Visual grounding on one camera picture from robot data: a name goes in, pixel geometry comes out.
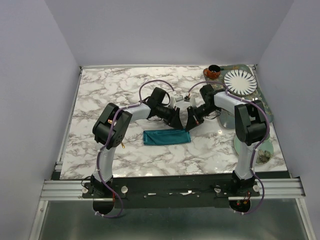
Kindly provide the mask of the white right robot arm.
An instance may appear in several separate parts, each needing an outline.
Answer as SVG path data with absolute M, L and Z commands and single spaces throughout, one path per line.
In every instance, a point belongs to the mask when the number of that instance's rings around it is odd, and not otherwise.
M 260 100 L 249 101 L 237 97 L 227 89 L 214 90 L 210 84 L 200 89 L 204 104 L 195 106 L 191 99 L 187 108 L 188 132 L 204 122 L 204 117 L 223 109 L 234 115 L 235 134 L 241 142 L 237 165 L 232 172 L 230 191 L 241 196 L 255 185 L 255 164 L 260 145 L 270 134 L 270 123 Z

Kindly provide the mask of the aluminium frame rail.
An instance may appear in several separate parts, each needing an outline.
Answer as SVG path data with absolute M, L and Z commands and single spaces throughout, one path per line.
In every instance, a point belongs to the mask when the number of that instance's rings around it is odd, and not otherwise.
M 306 196 L 303 184 L 298 178 L 263 179 L 265 199 L 301 199 Z M 111 202 L 111 197 L 84 197 L 79 180 L 46 180 L 42 186 L 42 201 L 104 201 Z

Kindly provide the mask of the mint green floral plate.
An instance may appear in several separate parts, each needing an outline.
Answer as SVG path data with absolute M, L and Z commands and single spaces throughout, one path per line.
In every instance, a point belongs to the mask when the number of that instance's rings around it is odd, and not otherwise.
M 241 150 L 242 142 L 240 142 L 238 137 L 235 136 L 233 139 L 233 143 L 234 143 L 234 149 L 235 149 L 236 153 L 239 154 L 239 152 Z M 271 160 L 273 154 L 274 154 L 274 147 L 273 147 L 273 144 L 272 144 L 270 138 L 268 137 L 259 146 L 258 156 L 256 158 L 255 165 L 259 166 L 259 165 L 264 165 L 264 164 L 268 163 Z

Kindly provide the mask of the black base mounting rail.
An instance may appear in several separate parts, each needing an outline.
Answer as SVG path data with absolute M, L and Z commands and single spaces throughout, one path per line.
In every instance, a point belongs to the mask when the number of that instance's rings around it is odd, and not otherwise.
M 175 176 L 115 177 L 106 185 L 91 178 L 82 197 L 96 207 L 117 209 L 247 206 L 260 196 L 254 178 L 237 180 L 231 173 Z

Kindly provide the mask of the teal cloth napkin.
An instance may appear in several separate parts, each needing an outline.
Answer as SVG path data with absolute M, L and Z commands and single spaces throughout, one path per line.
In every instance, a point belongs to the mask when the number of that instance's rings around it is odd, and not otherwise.
M 143 144 L 146 146 L 179 145 L 190 142 L 190 133 L 184 129 L 145 130 L 143 132 Z

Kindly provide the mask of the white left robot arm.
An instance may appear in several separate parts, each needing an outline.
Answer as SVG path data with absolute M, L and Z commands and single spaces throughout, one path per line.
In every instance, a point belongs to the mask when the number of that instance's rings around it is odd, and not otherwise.
M 101 198 L 110 194 L 113 178 L 113 160 L 116 148 L 123 141 L 130 123 L 137 120 L 159 117 L 173 129 L 182 130 L 180 108 L 164 105 L 163 99 L 168 93 L 156 87 L 150 96 L 138 103 L 119 107 L 109 103 L 93 126 L 94 140 L 102 144 L 98 150 L 96 167 L 90 177 L 93 191 Z

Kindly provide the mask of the orange black cup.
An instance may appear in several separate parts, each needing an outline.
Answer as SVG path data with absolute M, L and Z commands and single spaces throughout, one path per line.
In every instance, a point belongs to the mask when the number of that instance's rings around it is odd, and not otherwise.
M 221 68 L 218 65 L 210 65 L 203 70 L 203 74 L 205 77 L 215 80 L 220 76 Z

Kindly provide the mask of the white striped plate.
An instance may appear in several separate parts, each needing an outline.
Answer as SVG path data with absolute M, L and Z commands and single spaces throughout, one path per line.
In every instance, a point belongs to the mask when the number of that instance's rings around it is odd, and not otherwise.
M 228 90 L 238 96 L 250 95 L 258 87 L 255 77 L 251 73 L 240 69 L 228 71 L 223 80 Z

